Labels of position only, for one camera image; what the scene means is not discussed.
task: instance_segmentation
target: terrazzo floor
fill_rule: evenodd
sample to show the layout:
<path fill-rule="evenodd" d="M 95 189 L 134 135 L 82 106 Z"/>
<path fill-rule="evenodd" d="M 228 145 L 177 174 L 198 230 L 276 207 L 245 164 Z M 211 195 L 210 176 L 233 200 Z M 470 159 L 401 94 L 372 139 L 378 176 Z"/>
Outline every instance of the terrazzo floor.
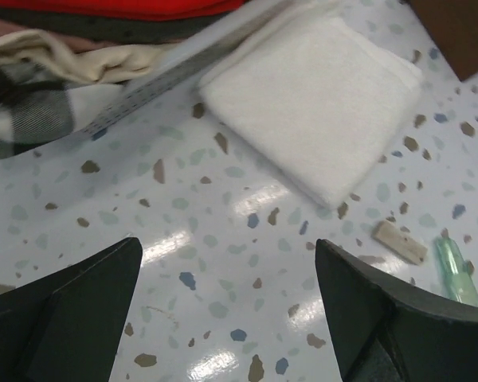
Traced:
<path fill-rule="evenodd" d="M 0 293 L 137 236 L 111 382 L 335 382 L 318 238 L 442 294 L 433 261 L 410 266 L 370 232 L 386 218 L 427 244 L 450 235 L 478 289 L 478 75 L 458 82 L 407 5 L 353 1 L 344 17 L 427 82 L 413 122 L 338 211 L 207 113 L 193 77 L 95 141 L 0 162 Z"/>

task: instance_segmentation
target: pink fabric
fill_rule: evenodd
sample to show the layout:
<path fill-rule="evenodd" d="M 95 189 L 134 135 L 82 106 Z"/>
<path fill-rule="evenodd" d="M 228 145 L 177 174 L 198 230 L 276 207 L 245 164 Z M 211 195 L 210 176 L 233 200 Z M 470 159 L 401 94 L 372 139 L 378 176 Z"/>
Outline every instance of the pink fabric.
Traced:
<path fill-rule="evenodd" d="M 20 30 L 26 30 L 25 26 L 13 24 L 12 22 L 7 22 L 0 20 L 0 37 L 12 32 L 19 32 Z M 108 46 L 115 46 L 111 42 L 95 42 L 88 40 L 86 38 L 67 36 L 65 34 L 53 33 L 50 32 L 55 38 L 64 42 L 74 53 L 83 53 L 89 52 L 91 50 L 97 50 L 106 48 Z"/>

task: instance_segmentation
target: green plastic bottle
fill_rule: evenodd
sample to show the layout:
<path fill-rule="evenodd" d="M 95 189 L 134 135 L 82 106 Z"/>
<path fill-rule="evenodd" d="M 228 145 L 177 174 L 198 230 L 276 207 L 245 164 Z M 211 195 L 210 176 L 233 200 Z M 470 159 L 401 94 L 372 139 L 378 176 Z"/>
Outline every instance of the green plastic bottle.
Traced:
<path fill-rule="evenodd" d="M 478 292 L 456 242 L 440 237 L 436 239 L 436 247 L 449 298 L 478 307 Z"/>

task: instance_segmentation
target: black and white plaid blanket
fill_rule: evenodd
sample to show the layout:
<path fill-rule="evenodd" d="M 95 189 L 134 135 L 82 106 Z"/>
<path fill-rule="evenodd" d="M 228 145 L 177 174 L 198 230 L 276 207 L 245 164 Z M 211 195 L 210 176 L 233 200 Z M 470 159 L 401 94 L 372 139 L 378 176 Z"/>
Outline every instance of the black and white plaid blanket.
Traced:
<path fill-rule="evenodd" d="M 70 84 L 30 62 L 1 66 L 0 159 L 83 129 L 121 90 Z"/>

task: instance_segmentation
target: folded clothing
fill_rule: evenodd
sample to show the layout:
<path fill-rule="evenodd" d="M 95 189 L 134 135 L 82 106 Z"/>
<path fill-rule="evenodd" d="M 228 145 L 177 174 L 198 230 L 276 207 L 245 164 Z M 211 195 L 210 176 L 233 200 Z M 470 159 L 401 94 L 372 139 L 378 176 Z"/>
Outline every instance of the folded clothing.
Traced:
<path fill-rule="evenodd" d="M 347 27 L 332 4 L 302 3 L 212 68 L 200 92 L 222 122 L 334 209 L 410 118 L 423 77 Z"/>
<path fill-rule="evenodd" d="M 151 72 L 172 46 L 121 45 L 75 54 L 52 34 L 27 29 L 0 37 L 0 65 L 30 60 L 78 84 L 119 83 Z"/>
<path fill-rule="evenodd" d="M 24 25 L 31 29 L 44 29 L 93 41 L 111 41 L 125 45 L 166 44 L 185 40 L 226 14 L 183 20 L 144 21 L 0 7 L 0 20 Z"/>
<path fill-rule="evenodd" d="M 197 18 L 229 12 L 239 8 L 244 0 L 0 0 L 1 7 L 25 10 L 87 14 L 109 18 L 165 21 Z"/>
<path fill-rule="evenodd" d="M 30 62 L 1 66 L 0 159 L 85 128 L 122 90 L 64 82 Z"/>
<path fill-rule="evenodd" d="M 27 27 L 14 24 L 12 22 L 0 20 L 0 37 L 6 34 L 19 32 L 26 30 Z M 111 42 L 94 42 L 86 38 L 66 36 L 64 34 L 52 33 L 52 35 L 64 42 L 74 53 L 90 52 L 91 50 L 97 50 L 106 48 L 107 46 L 114 46 Z"/>

